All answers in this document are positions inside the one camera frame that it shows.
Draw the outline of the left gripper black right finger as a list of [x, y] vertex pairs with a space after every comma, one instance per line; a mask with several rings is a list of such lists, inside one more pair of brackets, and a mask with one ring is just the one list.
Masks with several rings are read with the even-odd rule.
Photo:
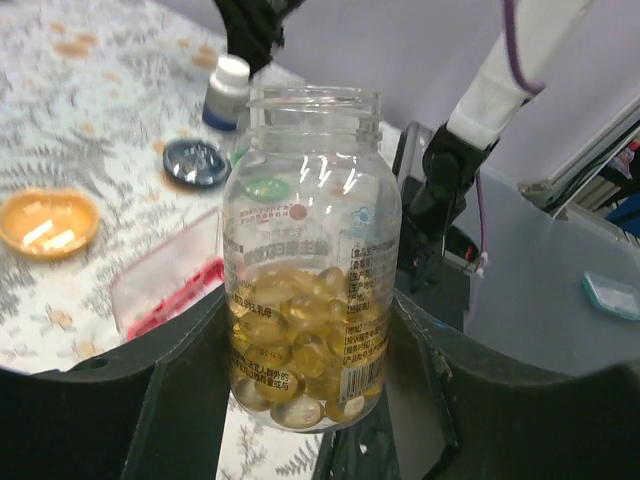
[[386, 381], [327, 435], [318, 479], [635, 479], [639, 365], [574, 377], [499, 354], [393, 303]]

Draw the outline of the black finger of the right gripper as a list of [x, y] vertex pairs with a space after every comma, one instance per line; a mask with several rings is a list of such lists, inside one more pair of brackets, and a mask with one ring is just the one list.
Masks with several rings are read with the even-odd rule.
[[249, 64], [255, 75], [284, 47], [285, 19], [304, 0], [214, 0], [226, 30], [227, 52]]

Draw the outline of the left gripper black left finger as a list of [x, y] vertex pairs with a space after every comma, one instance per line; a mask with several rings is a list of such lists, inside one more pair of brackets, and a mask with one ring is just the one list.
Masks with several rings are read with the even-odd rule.
[[229, 398], [222, 287], [71, 370], [1, 372], [4, 479], [213, 479]]

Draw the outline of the red rectangular pill box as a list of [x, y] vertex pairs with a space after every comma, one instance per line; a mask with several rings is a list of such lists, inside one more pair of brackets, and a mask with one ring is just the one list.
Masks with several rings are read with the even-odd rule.
[[121, 340], [167, 323], [222, 285], [222, 248], [222, 215], [215, 209], [119, 273], [110, 294]]

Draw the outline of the amber pill bottle gold cap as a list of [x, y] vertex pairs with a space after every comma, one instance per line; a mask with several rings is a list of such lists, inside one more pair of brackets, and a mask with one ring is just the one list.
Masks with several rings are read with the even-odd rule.
[[380, 153], [381, 99], [257, 90], [223, 197], [235, 400], [285, 431], [350, 426], [384, 382], [402, 206]]

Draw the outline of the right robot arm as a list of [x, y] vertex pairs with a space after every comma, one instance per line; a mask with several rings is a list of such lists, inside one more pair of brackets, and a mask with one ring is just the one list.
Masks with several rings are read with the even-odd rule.
[[[515, 114], [544, 87], [538, 76], [590, 8], [588, 1], [506, 1], [504, 29], [449, 118], [422, 156], [426, 176], [404, 201], [400, 269], [419, 291], [439, 280], [445, 239], [480, 185], [479, 171]], [[364, 91], [327, 87], [264, 87], [247, 103], [259, 122], [256, 140], [297, 152], [340, 152], [353, 136], [372, 148], [381, 139], [380, 101]]]

